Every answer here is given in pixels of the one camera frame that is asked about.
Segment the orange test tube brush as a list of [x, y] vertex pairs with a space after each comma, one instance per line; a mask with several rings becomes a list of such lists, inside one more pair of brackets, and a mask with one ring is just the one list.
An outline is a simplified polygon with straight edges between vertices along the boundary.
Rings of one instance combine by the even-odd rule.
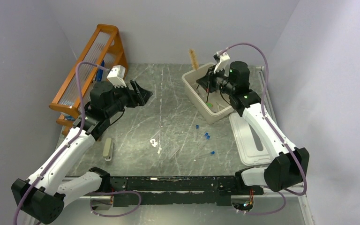
[[[191, 64], [192, 64], [193, 69], [198, 70], [199, 69], [199, 64], [198, 64], [196, 53], [195, 53], [194, 49], [190, 48], [188, 53], [189, 53], [189, 56], [190, 56], [190, 59], [191, 59]], [[208, 68], [208, 70], [207, 70], [204, 77], [199, 78], [199, 79], [196, 80], [196, 83], [198, 85], [197, 85], [197, 87], [195, 89], [195, 90], [197, 90], [201, 86], [201, 84], [204, 83], [204, 85], [202, 87], [207, 93], [206, 101], [205, 101], [206, 105], [208, 104], [209, 95], [210, 95], [210, 82], [209, 82], [209, 79], [210, 79], [209, 75], [210, 74], [209, 73], [210, 73], [210, 68]]]

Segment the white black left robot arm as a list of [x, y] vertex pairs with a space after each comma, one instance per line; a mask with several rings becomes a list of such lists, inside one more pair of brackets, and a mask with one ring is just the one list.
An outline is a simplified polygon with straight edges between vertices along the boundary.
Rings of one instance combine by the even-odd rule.
[[79, 197], [92, 192], [110, 194], [110, 174], [97, 167], [72, 181], [63, 183], [63, 179], [74, 163], [113, 124], [111, 118], [116, 113], [146, 105], [152, 94], [135, 80], [122, 87], [115, 87], [108, 81], [95, 83], [89, 102], [73, 123], [65, 141], [32, 175], [12, 184], [17, 204], [13, 223], [17, 223], [18, 215], [23, 211], [41, 223], [50, 224]]

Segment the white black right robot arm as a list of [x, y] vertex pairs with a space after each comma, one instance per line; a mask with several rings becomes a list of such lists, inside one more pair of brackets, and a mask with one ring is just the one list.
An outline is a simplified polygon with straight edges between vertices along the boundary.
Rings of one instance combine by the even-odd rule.
[[207, 93], [218, 91], [227, 94], [230, 106], [256, 132], [270, 155], [271, 162], [265, 167], [251, 167], [241, 172], [234, 182], [239, 194], [246, 194], [252, 186], [266, 186], [273, 192], [286, 190], [296, 184], [303, 184], [307, 191], [307, 169], [309, 152], [289, 141], [267, 113], [262, 99], [249, 87], [250, 71], [247, 63], [234, 61], [229, 72], [210, 66], [204, 76], [196, 80]]

